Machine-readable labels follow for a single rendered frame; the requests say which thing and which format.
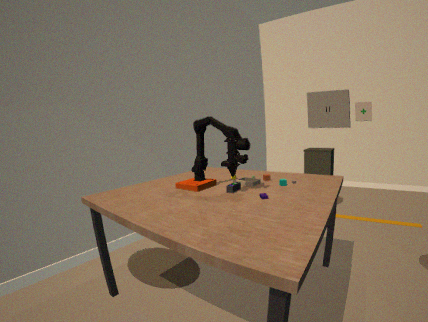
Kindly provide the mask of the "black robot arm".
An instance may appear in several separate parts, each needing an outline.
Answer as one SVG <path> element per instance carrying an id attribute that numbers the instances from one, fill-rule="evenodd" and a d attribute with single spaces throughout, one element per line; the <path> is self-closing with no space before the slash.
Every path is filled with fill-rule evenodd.
<path id="1" fill-rule="evenodd" d="M 193 181 L 206 180 L 204 170 L 206 170 L 208 159 L 204 156 L 204 132 L 206 126 L 209 124 L 221 130 L 227 137 L 224 142 L 227 142 L 228 150 L 249 150 L 251 146 L 248 138 L 242 138 L 237 128 L 227 126 L 219 120 L 215 120 L 213 117 L 206 117 L 195 121 L 193 127 L 196 132 L 197 156 L 194 166 L 191 169 L 195 176 L 195 180 Z M 249 160 L 248 155 L 240 155 L 240 153 L 238 153 L 238 155 L 235 154 L 233 159 L 234 162 L 237 161 L 241 164 L 247 163 L 247 160 Z"/>

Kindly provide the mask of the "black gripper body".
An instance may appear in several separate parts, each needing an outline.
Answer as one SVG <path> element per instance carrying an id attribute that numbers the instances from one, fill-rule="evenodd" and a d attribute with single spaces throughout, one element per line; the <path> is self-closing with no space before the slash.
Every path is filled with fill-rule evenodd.
<path id="1" fill-rule="evenodd" d="M 234 162 L 234 155 L 237 154 L 238 155 L 239 151 L 238 150 L 228 150 L 228 152 L 226 152 L 226 154 L 228 154 L 228 159 L 227 161 L 222 161 L 221 162 L 221 166 L 223 167 L 232 167 L 235 166 L 235 164 L 238 164 L 238 162 Z"/>

